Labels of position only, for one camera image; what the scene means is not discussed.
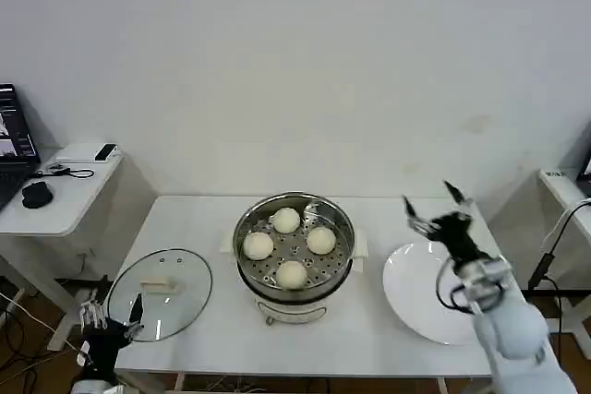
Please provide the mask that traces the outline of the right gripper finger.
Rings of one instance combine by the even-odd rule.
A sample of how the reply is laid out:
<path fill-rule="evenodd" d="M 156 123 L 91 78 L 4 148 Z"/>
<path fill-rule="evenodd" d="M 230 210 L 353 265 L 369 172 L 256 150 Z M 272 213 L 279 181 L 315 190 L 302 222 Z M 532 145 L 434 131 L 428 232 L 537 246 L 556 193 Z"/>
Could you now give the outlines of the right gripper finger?
<path fill-rule="evenodd" d="M 459 213 L 459 217 L 462 220 L 471 219 L 473 199 L 467 197 L 458 187 L 452 185 L 449 181 L 443 181 L 443 183 L 454 201 L 454 210 Z"/>
<path fill-rule="evenodd" d="M 420 217 L 407 196 L 403 196 L 403 201 L 408 226 L 430 241 L 439 241 L 441 227 L 434 220 Z"/>

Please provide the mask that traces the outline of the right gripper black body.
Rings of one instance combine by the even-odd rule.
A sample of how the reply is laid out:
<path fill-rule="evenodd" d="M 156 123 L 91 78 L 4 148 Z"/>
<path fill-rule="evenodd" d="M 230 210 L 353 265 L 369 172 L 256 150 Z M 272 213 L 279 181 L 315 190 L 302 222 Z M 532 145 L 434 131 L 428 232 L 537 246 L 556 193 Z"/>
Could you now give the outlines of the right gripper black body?
<path fill-rule="evenodd" d="M 431 222 L 437 226 L 433 240 L 444 244 L 455 262 L 472 262 L 486 256 L 469 234 L 472 224 L 470 215 L 454 211 Z"/>

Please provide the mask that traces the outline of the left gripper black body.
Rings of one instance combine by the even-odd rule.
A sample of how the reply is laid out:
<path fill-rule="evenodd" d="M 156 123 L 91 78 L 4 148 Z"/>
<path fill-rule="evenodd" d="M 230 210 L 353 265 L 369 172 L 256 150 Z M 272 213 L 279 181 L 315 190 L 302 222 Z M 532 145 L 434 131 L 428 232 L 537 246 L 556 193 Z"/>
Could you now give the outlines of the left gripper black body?
<path fill-rule="evenodd" d="M 124 325 L 115 320 L 108 320 L 107 328 L 85 326 L 82 339 L 90 345 L 86 351 L 90 359 L 82 367 L 80 379 L 116 383 L 116 359 L 119 351 L 133 340 L 131 330 L 134 327 L 134 323 Z"/>

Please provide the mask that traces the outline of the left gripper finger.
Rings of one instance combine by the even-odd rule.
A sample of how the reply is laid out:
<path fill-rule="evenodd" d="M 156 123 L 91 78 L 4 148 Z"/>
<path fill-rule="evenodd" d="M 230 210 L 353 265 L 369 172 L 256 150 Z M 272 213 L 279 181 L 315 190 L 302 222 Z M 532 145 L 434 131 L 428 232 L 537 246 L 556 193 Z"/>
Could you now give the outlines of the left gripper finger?
<path fill-rule="evenodd" d="M 89 297 L 81 304 L 79 320 L 81 330 L 85 328 L 107 329 L 107 315 L 103 310 L 103 303 L 97 298 L 98 290 L 90 292 Z"/>
<path fill-rule="evenodd" d="M 137 293 L 133 304 L 131 305 L 127 325 L 126 325 L 126 332 L 125 337 L 128 341 L 133 341 L 138 334 L 143 330 L 144 326 L 142 325 L 142 317 L 143 317 L 143 299 L 142 294 Z"/>

